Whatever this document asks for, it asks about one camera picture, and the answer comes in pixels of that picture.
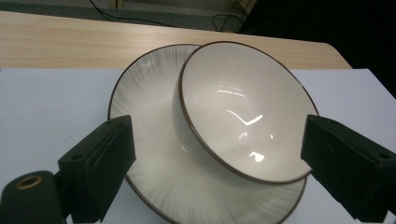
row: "table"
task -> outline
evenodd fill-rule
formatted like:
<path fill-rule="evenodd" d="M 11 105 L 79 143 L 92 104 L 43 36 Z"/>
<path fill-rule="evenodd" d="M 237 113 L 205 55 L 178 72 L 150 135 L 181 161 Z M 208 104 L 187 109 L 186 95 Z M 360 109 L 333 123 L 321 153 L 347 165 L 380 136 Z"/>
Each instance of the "table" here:
<path fill-rule="evenodd" d="M 125 68 L 163 46 L 228 40 L 263 50 L 289 69 L 351 68 L 328 44 L 261 36 L 5 11 L 0 31 L 0 67 Z"/>

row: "dish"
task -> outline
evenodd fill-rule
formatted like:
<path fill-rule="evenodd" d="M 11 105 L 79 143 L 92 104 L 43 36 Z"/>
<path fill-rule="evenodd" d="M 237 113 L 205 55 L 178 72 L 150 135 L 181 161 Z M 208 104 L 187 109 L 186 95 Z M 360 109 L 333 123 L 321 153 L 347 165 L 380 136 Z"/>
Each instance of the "dish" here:
<path fill-rule="evenodd" d="M 108 116 L 129 114 L 134 128 L 136 161 L 129 183 L 174 223 L 278 223 L 299 202 L 305 178 L 282 185 L 251 181 L 178 139 L 174 91 L 183 63 L 197 48 L 155 49 L 133 62 L 116 84 Z"/>
<path fill-rule="evenodd" d="M 235 42 L 201 46 L 183 65 L 178 95 L 196 137 L 238 174 L 276 183 L 309 174 L 301 145 L 306 116 L 318 112 L 274 58 Z"/>

